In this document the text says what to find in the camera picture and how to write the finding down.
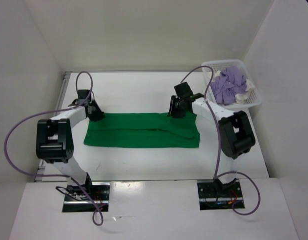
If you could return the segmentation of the green t-shirt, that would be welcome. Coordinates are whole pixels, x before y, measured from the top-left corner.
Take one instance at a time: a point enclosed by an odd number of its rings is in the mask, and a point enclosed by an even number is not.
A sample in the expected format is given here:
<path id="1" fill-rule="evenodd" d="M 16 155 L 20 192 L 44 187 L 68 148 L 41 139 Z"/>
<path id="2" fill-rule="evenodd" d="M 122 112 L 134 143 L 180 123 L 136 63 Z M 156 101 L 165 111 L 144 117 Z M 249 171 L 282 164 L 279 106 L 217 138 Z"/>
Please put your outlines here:
<path id="1" fill-rule="evenodd" d="M 107 113 L 89 122 L 83 142 L 90 147 L 109 148 L 198 148 L 200 133 L 196 115 L 173 118 L 166 113 Z"/>

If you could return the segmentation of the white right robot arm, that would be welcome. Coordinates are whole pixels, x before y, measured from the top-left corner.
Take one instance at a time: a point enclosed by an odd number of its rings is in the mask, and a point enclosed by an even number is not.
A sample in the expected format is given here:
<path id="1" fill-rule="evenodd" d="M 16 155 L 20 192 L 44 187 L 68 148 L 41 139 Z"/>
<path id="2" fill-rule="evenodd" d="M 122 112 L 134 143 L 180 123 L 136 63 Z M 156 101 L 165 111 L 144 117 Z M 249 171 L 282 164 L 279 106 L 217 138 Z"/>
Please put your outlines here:
<path id="1" fill-rule="evenodd" d="M 234 112 L 206 100 L 200 93 L 186 98 L 171 96 L 168 116 L 180 119 L 184 118 L 186 113 L 211 120 L 216 126 L 218 148 L 213 191 L 217 196 L 223 197 L 230 191 L 235 180 L 228 182 L 219 179 L 221 154 L 235 160 L 240 155 L 248 153 L 256 143 L 248 116 L 244 111 Z"/>

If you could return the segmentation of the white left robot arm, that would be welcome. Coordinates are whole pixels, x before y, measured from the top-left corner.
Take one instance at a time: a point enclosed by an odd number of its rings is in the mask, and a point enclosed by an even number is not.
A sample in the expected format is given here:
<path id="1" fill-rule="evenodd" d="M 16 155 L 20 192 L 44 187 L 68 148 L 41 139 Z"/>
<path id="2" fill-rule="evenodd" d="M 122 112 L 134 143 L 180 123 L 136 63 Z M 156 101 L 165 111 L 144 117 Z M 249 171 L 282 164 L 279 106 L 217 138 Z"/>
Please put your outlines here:
<path id="1" fill-rule="evenodd" d="M 83 106 L 75 101 L 70 109 L 49 119 L 39 120 L 36 132 L 36 155 L 48 164 L 54 165 L 64 175 L 71 193 L 88 200 L 95 193 L 92 180 L 74 158 L 72 129 L 88 118 L 97 122 L 104 118 L 104 112 L 95 100 L 88 100 Z"/>

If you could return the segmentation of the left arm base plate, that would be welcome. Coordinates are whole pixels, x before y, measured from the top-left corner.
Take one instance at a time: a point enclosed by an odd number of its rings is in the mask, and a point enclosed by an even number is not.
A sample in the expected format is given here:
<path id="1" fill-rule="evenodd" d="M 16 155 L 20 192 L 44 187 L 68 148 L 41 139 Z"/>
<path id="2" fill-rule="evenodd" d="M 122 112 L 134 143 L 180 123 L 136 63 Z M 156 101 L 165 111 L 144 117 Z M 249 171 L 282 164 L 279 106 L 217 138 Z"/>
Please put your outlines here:
<path id="1" fill-rule="evenodd" d="M 89 197 L 77 186 L 57 186 L 55 189 L 64 195 L 63 213 L 93 212 L 96 209 L 93 202 L 102 212 L 109 210 L 110 182 L 93 182 Z"/>

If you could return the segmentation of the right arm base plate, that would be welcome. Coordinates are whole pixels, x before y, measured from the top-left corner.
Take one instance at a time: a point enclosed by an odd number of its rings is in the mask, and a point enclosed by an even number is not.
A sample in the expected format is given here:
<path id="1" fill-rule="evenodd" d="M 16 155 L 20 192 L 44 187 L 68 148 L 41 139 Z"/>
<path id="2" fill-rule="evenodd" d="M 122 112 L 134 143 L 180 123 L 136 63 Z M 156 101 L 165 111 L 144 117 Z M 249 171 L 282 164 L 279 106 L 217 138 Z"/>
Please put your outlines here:
<path id="1" fill-rule="evenodd" d="M 238 179 L 223 184 L 219 179 L 197 181 L 199 207 L 205 210 L 244 209 L 241 185 Z"/>

